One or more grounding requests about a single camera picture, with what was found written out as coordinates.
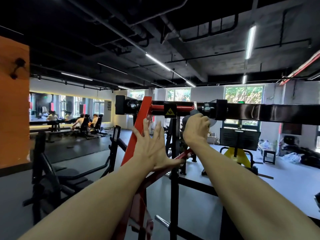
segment fist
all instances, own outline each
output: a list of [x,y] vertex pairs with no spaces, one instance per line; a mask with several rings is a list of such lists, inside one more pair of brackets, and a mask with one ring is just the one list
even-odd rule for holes
[[183,132],[183,139],[188,146],[193,142],[207,140],[210,121],[207,116],[197,113],[189,117]]

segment forearm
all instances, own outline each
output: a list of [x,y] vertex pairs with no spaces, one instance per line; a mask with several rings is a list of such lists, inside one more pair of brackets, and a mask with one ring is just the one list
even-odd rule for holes
[[205,140],[191,148],[244,239],[318,238],[318,226],[261,178]]
[[59,206],[20,240],[109,239],[149,173],[139,158],[130,159]]

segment orange pillar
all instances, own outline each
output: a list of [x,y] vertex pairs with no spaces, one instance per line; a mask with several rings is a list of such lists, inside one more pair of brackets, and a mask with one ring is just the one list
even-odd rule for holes
[[[16,80],[15,60],[26,61]],[[0,169],[27,163],[29,140],[29,47],[0,36]]]

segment hand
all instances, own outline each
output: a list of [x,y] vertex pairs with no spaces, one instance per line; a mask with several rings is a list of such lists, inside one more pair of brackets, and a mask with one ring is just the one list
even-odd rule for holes
[[142,159],[143,163],[149,164],[151,171],[178,166],[185,162],[183,159],[170,159],[166,154],[165,131],[161,127],[161,121],[154,129],[153,137],[149,135],[149,121],[143,120],[144,137],[133,127],[132,132],[137,137],[137,144],[134,149],[133,157]]
[[194,142],[207,141],[210,121],[207,116],[202,113],[197,113],[190,116],[186,122],[186,128],[183,132],[183,139],[186,144],[192,149]]

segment concrete ceiling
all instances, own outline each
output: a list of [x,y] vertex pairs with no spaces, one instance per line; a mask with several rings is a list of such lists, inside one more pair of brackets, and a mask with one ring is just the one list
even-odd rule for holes
[[[82,84],[61,71],[113,89],[187,86],[141,50],[197,86],[239,83],[245,72],[248,82],[276,82],[319,49],[319,7],[320,0],[10,0],[2,5],[0,35],[30,46],[32,74]],[[254,50],[245,63],[252,24]],[[221,34],[184,42],[210,26]],[[318,72],[317,62],[300,76]]]

